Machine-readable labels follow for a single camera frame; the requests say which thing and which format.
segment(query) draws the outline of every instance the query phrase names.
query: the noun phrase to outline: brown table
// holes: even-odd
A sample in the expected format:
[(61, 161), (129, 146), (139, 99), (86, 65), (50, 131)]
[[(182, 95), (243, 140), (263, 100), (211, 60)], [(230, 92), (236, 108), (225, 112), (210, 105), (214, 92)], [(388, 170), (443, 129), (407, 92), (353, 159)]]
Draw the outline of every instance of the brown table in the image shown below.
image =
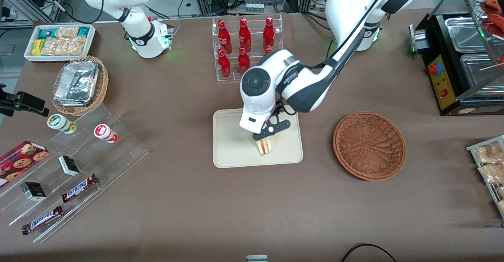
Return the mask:
[[(264, 253), (321, 262), (358, 242), (399, 261), (502, 261), (504, 230), (483, 228), (502, 220), (465, 147), (503, 134), (504, 118), (439, 116), (425, 66), (409, 54), (408, 25), (425, 12), (385, 21), (322, 105), (299, 115), (301, 163), (235, 169), (212, 163), (213, 113), (243, 105), (238, 84), (215, 80), (212, 19), (183, 20), (173, 50), (156, 59), (140, 58), (119, 23), (96, 24), (91, 53), (110, 74), (106, 104), (151, 152), (43, 244), (0, 217), (2, 261), (239, 262)], [(284, 47), (321, 61), (331, 34), (301, 15), (283, 18)], [(16, 90), (52, 107), (60, 67), (27, 62)], [(359, 180), (334, 156), (335, 125), (362, 110), (385, 115), (406, 139), (405, 166), (390, 180)], [(0, 152), (54, 134), (39, 115), (16, 112), (0, 127)], [(347, 261), (366, 259), (388, 261), (362, 248)]]

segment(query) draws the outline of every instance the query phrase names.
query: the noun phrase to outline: red switch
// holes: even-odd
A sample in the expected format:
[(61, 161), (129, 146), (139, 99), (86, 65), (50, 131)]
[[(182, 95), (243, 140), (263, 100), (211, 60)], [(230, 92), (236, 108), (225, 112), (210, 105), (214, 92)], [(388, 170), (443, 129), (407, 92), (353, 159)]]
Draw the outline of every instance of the red switch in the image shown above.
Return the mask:
[(438, 72), (439, 67), (436, 64), (432, 64), (429, 66), (429, 73), (434, 75)]

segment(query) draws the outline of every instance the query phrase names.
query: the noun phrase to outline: round basket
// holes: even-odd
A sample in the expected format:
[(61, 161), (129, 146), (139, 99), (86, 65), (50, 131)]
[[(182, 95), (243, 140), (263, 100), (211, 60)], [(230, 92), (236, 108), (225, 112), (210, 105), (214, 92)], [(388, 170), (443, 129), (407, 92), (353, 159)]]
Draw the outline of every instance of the round basket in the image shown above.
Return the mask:
[(346, 115), (338, 123), (333, 149), (348, 172), (368, 181), (391, 178), (406, 160), (401, 131), (387, 118), (370, 111)]
[[(89, 106), (60, 106), (59, 104), (56, 104), (53, 100), (52, 104), (54, 105), (56, 110), (58, 110), (61, 113), (70, 114), (74, 116), (81, 116), (84, 113), (92, 111), (97, 107), (99, 107), (99, 105), (103, 102), (103, 99), (105, 98), (108, 86), (107, 68), (103, 66), (103, 63), (98, 58), (93, 56), (86, 56), (83, 58), (75, 59), (72, 60), (71, 63), (84, 62), (84, 61), (93, 61), (100, 66), (100, 70), (98, 72), (98, 80), (96, 81), (96, 88), (94, 91), (94, 101)], [(59, 79), (61, 77), (61, 74), (63, 73), (64, 68), (65, 68), (64, 66), (63, 68), (61, 68), (58, 76), (56, 77), (56, 82), (54, 82), (54, 86), (52, 86), (52, 93), (56, 93), (56, 88), (58, 88)]]

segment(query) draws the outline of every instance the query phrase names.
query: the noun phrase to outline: cookie box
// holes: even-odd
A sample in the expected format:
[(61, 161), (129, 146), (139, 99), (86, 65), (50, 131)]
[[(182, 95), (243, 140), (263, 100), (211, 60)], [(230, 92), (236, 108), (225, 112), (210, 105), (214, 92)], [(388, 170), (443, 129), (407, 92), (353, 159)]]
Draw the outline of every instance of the cookie box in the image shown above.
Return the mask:
[(24, 141), (0, 156), (0, 187), (33, 167), (48, 155), (49, 153), (45, 147), (30, 141)]
[[(35, 41), (37, 40), (40, 30), (45, 29), (53, 29), (59, 26), (65, 27), (79, 27), (79, 28), (89, 28), (88, 35), (86, 37), (86, 42), (84, 43), (84, 49), (82, 50), (81, 55), (67, 55), (67, 56), (36, 56), (32, 54), (33, 46), (35, 45)], [(25, 50), (25, 59), (32, 62), (62, 62), (62, 61), (70, 61), (78, 58), (84, 58), (88, 55), (88, 52), (91, 48), (91, 43), (93, 43), (93, 37), (96, 32), (95, 27), (92, 25), (83, 25), (83, 24), (65, 24), (65, 25), (40, 25), (36, 26), (33, 29), (32, 36), (30, 41), (28, 42), (28, 46)]]

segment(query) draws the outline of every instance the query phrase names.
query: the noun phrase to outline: coca-cola bottle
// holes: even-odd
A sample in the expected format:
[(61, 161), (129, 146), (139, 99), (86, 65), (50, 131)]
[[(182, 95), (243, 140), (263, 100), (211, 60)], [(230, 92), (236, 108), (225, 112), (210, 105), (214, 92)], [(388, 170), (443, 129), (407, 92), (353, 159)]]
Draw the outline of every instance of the coca-cola bottle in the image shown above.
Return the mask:
[(223, 48), (227, 54), (233, 52), (233, 46), (231, 45), (231, 35), (226, 28), (226, 22), (219, 20), (217, 23), (219, 25), (219, 43), (221, 48)]
[(240, 66), (240, 74), (245, 74), (250, 68), (250, 58), (247, 55), (247, 50), (244, 47), (240, 48), (240, 56), (238, 56), (238, 64)]
[(247, 26), (247, 19), (240, 19), (240, 32), (238, 32), (240, 46), (244, 47), (247, 52), (252, 50), (252, 38), (250, 37), (250, 29)]
[(268, 54), (268, 53), (271, 53), (272, 51), (273, 51), (273, 50), (272, 50), (271, 48), (266, 48), (266, 49), (264, 50), (264, 56), (266, 56), (266, 54)]
[(263, 32), (263, 49), (273, 48), (275, 45), (275, 28), (273, 27), (273, 18), (266, 18), (266, 26)]
[(217, 63), (219, 63), (219, 69), (221, 71), (222, 77), (224, 79), (228, 79), (231, 77), (231, 64), (229, 63), (229, 59), (226, 56), (226, 53), (222, 48), (218, 50), (219, 59)]

